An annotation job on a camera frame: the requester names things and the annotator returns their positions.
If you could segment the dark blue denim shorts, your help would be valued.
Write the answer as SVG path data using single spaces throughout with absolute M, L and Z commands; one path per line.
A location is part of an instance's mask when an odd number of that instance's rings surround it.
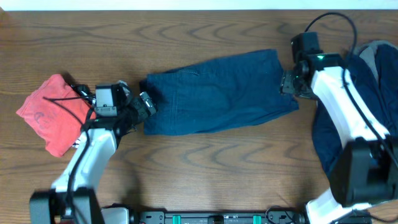
M 255 126 L 299 108 L 282 95 L 277 51 L 258 50 L 150 73 L 140 88 L 158 111 L 144 123 L 146 135 L 181 136 Z

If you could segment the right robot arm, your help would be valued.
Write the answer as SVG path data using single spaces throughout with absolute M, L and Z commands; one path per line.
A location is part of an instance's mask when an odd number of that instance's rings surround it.
M 318 99 L 343 148 L 330 188 L 306 205 L 308 223 L 338 223 L 377 204 L 397 199 L 397 138 L 370 112 L 339 54 L 297 52 L 280 90 Z

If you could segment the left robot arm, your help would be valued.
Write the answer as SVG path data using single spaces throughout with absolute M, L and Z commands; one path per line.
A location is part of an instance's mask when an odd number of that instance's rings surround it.
M 137 217 L 125 205 L 101 208 L 96 189 L 121 138 L 156 114 L 147 92 L 135 96 L 123 82 L 97 85 L 83 99 L 92 104 L 80 122 L 79 146 L 71 161 L 49 190 L 32 194 L 32 223 L 135 223 Z

